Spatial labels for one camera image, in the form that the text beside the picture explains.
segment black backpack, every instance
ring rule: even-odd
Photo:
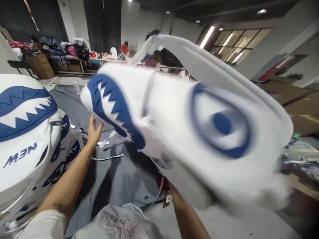
[[[73,44],[77,57],[82,61],[87,61],[90,58],[90,52],[86,44],[79,45],[77,43]]]

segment person in orange shirt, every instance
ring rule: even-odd
[[[129,43],[125,41],[124,44],[121,45],[121,53],[127,55],[129,53]]]

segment tag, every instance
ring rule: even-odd
[[[168,190],[168,191],[166,191],[163,208],[167,207],[170,204],[170,202],[172,202],[172,201],[173,201],[172,192],[170,190]]]

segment shark teeth print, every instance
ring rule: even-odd
[[[27,113],[37,115],[36,108],[44,110],[44,106],[51,106],[51,97],[35,98],[23,102],[13,111],[0,117],[0,123],[16,128],[16,118],[29,121]]]
[[[102,88],[101,88],[101,84],[102,84],[102,83],[99,83],[99,84],[97,85],[97,87],[98,87],[98,89],[99,89],[99,91],[100,91],[101,98],[103,99],[102,107],[103,107],[104,112],[108,115],[108,117],[109,117],[109,119],[110,119],[111,121],[113,121],[114,123],[116,123],[118,126],[121,127],[121,129],[123,129],[123,130],[125,131],[125,133],[127,134],[126,139],[127,139],[129,142],[133,142],[133,140],[132,140],[132,138],[131,138],[132,135],[129,133],[128,129],[126,129],[125,127],[123,127],[124,123],[116,119],[120,113],[119,113],[119,112],[112,113],[113,108],[114,108],[114,105],[115,105],[115,101],[109,101],[110,96],[111,96],[111,93],[109,93],[108,95],[106,95],[106,96],[103,97],[105,87],[102,87]]]

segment grey mat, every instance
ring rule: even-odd
[[[57,86],[50,94],[58,107],[69,116],[71,124],[87,132],[91,114],[81,103],[74,86]],[[111,126],[104,124],[100,141],[112,131]],[[94,157],[107,158],[118,154],[124,154],[124,157],[107,161],[91,160],[65,238],[87,225],[109,203],[122,205],[131,202],[145,207],[155,199],[159,192],[156,179],[161,177],[156,166],[119,134],[115,134],[103,150],[97,147]]]

